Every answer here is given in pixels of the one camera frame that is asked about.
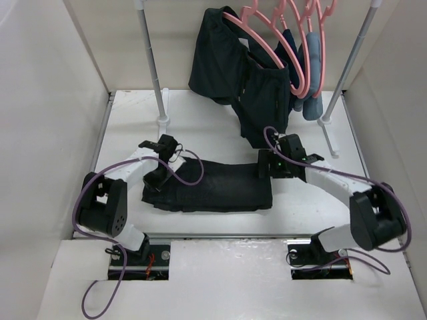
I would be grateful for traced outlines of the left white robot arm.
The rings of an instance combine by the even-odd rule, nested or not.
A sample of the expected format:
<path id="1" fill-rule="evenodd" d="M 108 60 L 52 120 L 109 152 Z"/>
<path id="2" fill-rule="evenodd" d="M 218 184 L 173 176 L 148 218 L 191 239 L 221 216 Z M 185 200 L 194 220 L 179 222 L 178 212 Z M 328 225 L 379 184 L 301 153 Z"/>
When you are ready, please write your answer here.
<path id="1" fill-rule="evenodd" d="M 150 191 L 159 191 L 185 163 L 176 156 L 177 147 L 172 136 L 163 134 L 156 143 L 143 141 L 121 165 L 100 176 L 88 173 L 83 181 L 85 193 L 75 214 L 76 224 L 119 243 L 132 263 L 145 263 L 149 258 L 149 237 L 127 221 L 127 194 L 140 182 Z M 87 186 L 94 177 L 96 180 Z"/>

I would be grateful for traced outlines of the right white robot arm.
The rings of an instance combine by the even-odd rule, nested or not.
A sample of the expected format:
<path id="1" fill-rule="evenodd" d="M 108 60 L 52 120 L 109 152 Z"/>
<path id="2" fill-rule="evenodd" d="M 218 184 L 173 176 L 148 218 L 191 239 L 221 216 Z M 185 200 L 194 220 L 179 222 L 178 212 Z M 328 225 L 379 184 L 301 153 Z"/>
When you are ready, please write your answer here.
<path id="1" fill-rule="evenodd" d="M 260 176 L 273 179 L 299 179 L 337 199 L 348 209 L 350 222 L 329 227 L 310 237 L 307 245 L 289 245 L 290 257 L 302 267 L 331 264 L 340 251 L 385 251 L 384 244 L 406 236 L 397 249 L 405 251 L 412 242 L 408 213 L 387 183 L 333 168 L 322 156 L 308 155 L 298 135 L 281 135 L 265 127 L 268 148 L 258 154 Z"/>

